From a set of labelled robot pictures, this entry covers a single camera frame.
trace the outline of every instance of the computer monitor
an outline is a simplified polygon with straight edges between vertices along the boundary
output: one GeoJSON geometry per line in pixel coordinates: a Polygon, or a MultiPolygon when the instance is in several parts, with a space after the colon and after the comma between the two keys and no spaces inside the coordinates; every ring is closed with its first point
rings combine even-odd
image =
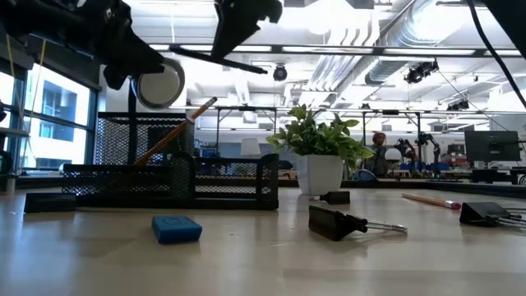
{"type": "Polygon", "coordinates": [[[463,144],[450,144],[447,146],[447,154],[457,154],[457,155],[463,155],[465,154],[465,147],[463,144]]]}
{"type": "Polygon", "coordinates": [[[517,132],[464,132],[468,161],[520,161],[517,132]]]}

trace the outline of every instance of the table surface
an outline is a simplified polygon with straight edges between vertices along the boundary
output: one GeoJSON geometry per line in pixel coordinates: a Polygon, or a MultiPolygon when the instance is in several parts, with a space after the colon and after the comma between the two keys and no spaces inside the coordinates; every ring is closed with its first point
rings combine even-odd
{"type": "Polygon", "coordinates": [[[295,188],[276,211],[82,210],[23,215],[0,197],[0,295],[498,295],[526,290],[526,234],[459,225],[459,212],[401,192],[456,201],[521,200],[425,190],[351,189],[328,206],[295,188]],[[308,205],[403,224],[331,242],[307,227],[308,205]],[[184,214],[198,243],[162,246],[153,215],[184,214]]]}

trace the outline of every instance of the black mesh pencil holder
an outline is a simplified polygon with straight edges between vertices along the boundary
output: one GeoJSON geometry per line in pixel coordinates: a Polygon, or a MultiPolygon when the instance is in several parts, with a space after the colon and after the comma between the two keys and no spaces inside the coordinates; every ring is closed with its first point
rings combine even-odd
{"type": "Polygon", "coordinates": [[[250,159],[196,159],[196,197],[278,199],[277,155],[250,159]]]}
{"type": "Polygon", "coordinates": [[[194,197],[193,158],[176,153],[173,166],[65,164],[62,192],[78,206],[178,207],[194,197]]]}
{"type": "Polygon", "coordinates": [[[177,152],[193,155],[194,124],[186,119],[186,114],[99,112],[95,163],[133,164],[184,122],[184,131],[153,155],[147,165],[173,165],[173,155],[177,152]]]}

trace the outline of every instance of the binder clip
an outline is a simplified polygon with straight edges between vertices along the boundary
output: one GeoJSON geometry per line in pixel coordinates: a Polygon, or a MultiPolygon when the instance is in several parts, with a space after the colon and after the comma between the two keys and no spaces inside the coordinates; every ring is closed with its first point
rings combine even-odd
{"type": "Polygon", "coordinates": [[[320,196],[320,201],[327,201],[329,205],[346,205],[351,203],[350,192],[329,192],[320,196]]]}
{"type": "Polygon", "coordinates": [[[460,212],[460,223],[481,227],[507,226],[526,229],[521,215],[511,214],[495,202],[465,202],[460,212]]]}
{"type": "Polygon", "coordinates": [[[407,227],[345,215],[336,210],[309,206],[309,229],[332,241],[339,241],[354,231],[366,233],[369,229],[394,230],[406,234],[407,227]]]}

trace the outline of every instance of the metal clip handle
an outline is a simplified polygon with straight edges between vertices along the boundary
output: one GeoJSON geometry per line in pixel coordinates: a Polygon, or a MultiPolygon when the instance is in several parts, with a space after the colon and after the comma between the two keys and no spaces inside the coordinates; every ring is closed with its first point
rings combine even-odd
{"type": "Polygon", "coordinates": [[[508,227],[514,227],[522,230],[526,230],[526,221],[518,218],[511,218],[511,219],[505,219],[505,218],[499,218],[497,219],[497,222],[499,224],[508,226],[508,227]]]}
{"type": "Polygon", "coordinates": [[[381,221],[368,220],[367,227],[370,229],[393,230],[406,234],[408,228],[400,224],[388,224],[381,221]]]}

